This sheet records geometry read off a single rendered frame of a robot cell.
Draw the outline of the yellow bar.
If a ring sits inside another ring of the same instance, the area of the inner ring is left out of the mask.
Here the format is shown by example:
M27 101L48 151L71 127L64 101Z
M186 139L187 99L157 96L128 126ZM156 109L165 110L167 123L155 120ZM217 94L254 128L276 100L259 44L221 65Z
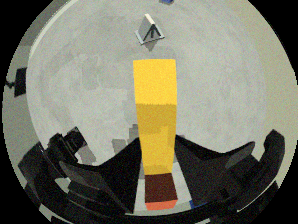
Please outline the yellow bar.
M138 132L148 210L172 209L177 192L172 176L177 124L176 60L133 61Z

